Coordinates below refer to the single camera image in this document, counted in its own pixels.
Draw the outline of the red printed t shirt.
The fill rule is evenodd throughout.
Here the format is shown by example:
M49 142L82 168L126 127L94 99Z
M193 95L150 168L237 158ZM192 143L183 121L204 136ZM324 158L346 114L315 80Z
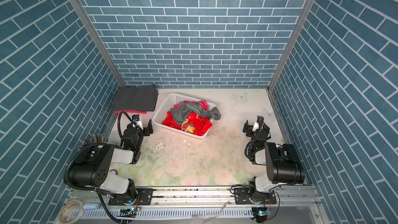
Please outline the red printed t shirt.
M210 122L208 117L201 117L194 112L191 112L182 124L178 124L173 119L172 113L169 111L167 112L167 117L162 122L162 124L167 127L171 127L197 136L203 136L212 127L212 123Z

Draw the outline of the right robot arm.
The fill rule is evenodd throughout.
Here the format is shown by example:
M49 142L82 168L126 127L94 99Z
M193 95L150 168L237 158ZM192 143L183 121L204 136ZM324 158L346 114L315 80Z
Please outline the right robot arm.
M267 199L276 188L304 182L305 172L294 146L271 142L270 128L262 116L253 125L245 122L243 133L250 138L244 151L246 158L252 164L266 167L265 174L249 182L248 197L252 201Z

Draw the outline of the corner aluminium post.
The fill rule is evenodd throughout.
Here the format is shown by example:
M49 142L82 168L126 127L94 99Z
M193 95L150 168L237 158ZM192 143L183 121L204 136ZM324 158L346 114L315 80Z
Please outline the corner aluminium post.
M114 75L115 79L117 80L119 86L126 87L124 80L122 79L120 73L118 72L112 58L110 57L109 52L107 51L104 43L102 42L101 38L99 37L92 21L90 20L88 14L86 13L82 3L80 0L69 0L70 4L72 5L74 11L78 15L79 19L81 20L83 26L87 30L88 34L90 35L91 39L93 40L96 48L99 50L100 54L103 57L103 60L106 62L108 67L110 68L112 74Z
M295 24L295 27L291 33L289 41L284 49L284 53L282 54L279 64L277 65L276 70L272 76L270 83L269 83L269 87L268 87L269 93L271 93L274 90L274 88L276 87L277 81L283 71L284 66L286 65L286 63L289 59L289 56L293 50L293 47L298 39L298 36L299 36L304 24L305 24L305 21L307 20L309 14L311 12L311 9L312 9L314 3L315 3L315 0L306 0L306 2L304 4L301 14L299 15L299 17L297 19L297 23Z

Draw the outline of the folded dark grey t shirt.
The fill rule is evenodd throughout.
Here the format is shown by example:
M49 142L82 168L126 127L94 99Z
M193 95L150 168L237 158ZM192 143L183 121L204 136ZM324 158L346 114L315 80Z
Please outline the folded dark grey t shirt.
M139 88L122 87L113 99L112 111L153 112L157 104L158 94L155 84Z

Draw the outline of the roll of clear tape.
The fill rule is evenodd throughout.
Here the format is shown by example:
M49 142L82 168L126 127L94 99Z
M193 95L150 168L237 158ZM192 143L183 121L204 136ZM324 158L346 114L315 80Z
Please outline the roll of clear tape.
M75 224L85 213L84 203L79 200L72 200L65 204L58 216L59 224Z

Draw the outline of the folded pink t shirt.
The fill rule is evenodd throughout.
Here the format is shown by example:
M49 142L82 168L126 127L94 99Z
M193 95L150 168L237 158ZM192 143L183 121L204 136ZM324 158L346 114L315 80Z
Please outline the folded pink t shirt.
M114 114L119 114L121 112L132 113L132 114L147 114L147 112L143 111L133 111L133 110L124 110L124 111L114 111Z

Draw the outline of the white ventilation grille strip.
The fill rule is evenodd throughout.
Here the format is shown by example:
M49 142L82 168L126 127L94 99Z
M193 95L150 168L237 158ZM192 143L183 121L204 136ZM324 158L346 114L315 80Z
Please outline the white ventilation grille strip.
M252 218L254 215L250 207L207 207L207 208L141 208L131 216L121 213L121 209L114 208L111 213L118 219L126 220L177 220L196 217L211 218Z

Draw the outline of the left green circuit board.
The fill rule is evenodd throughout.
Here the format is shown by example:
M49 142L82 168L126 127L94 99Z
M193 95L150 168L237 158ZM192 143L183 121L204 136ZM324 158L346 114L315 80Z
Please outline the left green circuit board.
M138 210L135 207L121 208L118 214L118 218L135 218L138 214Z

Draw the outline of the cup of coloured pencils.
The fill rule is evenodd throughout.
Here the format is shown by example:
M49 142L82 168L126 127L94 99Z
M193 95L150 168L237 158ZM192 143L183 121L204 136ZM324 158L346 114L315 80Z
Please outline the cup of coloured pencils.
M83 143L78 147L78 150L82 150L86 145L89 144L94 144L94 143L103 143L104 142L104 138L102 134L95 134L93 136L93 141L89 141L88 139L85 139L83 141Z

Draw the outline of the left corner aluminium post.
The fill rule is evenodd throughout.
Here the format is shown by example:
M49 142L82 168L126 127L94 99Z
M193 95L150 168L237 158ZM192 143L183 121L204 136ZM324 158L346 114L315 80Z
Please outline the left corner aluminium post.
M108 67L110 68L112 74L114 75L115 79L117 80L119 86L126 87L124 80L122 79L120 73L118 72L112 58L110 57L109 52L107 51L104 43L102 42L101 38L99 37L92 21L90 20L88 14L86 13L82 3L80 0L69 0L70 4L72 5L74 11L78 15L79 19L81 20L83 26L87 30L88 34L90 35L91 39L93 40L96 48L99 50L100 54L103 57L103 60L106 62Z

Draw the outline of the black mounting plate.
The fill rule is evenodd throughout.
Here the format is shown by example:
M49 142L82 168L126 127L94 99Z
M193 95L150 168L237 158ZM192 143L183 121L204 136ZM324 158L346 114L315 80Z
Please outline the black mounting plate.
M135 197L131 198L130 195L115 195L112 194L108 201L110 206L148 206L151 204L154 189L152 188L138 188L136 189Z
M230 189L230 192L234 196L235 204L237 205L268 205L277 203L277 199L273 193L250 191L246 187L233 187Z

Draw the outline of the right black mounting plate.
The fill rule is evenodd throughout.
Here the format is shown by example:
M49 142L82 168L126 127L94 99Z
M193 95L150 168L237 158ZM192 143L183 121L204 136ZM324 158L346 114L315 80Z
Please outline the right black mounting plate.
M230 189L230 192L234 196L235 204L237 205L268 205L277 203L277 199L273 193L250 191L246 187L233 187Z

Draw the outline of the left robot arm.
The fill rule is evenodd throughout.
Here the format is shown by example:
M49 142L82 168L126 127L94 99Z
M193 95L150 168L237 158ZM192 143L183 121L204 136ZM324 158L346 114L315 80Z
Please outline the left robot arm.
M118 114L120 145L88 144L73 157L64 173L64 182L75 190L95 191L98 195L123 198L131 204L137 198L134 181L110 171L112 164L137 164L144 137L153 134L152 121L143 127L139 114Z

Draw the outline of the right corner aluminium post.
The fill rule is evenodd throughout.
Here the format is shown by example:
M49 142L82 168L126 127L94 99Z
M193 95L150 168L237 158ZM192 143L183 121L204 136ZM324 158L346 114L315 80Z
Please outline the right corner aluminium post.
M279 64L277 65L276 70L272 76L270 83L269 83L269 87L268 87L269 93L271 93L274 90L274 88L276 87L277 81L283 71L284 66L286 65L286 63L289 59L289 56L293 50L293 47L298 39L298 36L299 36L304 24L305 24L305 21L307 20L309 14L311 12L311 9L312 9L314 3L315 3L315 0L306 0L306 2L304 4L301 14L299 15L299 17L297 19L297 23L295 24L295 27L291 33L289 41L284 49L284 53L282 54Z

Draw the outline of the green circuit board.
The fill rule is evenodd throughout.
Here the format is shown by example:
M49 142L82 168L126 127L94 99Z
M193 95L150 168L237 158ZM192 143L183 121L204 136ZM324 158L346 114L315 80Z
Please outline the green circuit board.
M255 220L257 224L263 224L268 216L271 214L271 211L267 207L252 207L252 220Z
M138 210L135 207L121 208L118 214L118 218L135 218L138 214Z

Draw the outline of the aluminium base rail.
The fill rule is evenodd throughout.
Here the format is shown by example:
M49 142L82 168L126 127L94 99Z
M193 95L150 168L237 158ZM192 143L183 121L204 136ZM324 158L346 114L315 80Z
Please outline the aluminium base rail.
M266 206L315 207L321 201L313 186L286 186L275 189L274 204ZM153 187L149 207L227 207L238 206L229 186Z

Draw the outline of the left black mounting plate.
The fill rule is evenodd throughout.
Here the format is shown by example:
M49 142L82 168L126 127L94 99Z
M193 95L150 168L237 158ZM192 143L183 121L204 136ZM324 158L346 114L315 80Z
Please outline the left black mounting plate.
M115 195L112 194L108 201L110 206L148 206L151 204L154 189L152 188L138 188L136 189L135 197L131 198L130 195Z

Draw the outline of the right green circuit board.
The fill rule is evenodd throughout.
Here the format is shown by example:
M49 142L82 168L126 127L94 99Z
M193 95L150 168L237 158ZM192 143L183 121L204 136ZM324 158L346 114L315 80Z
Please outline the right green circuit board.
M263 224L268 216L271 214L271 211L267 207L252 207L252 220L255 220L257 224Z

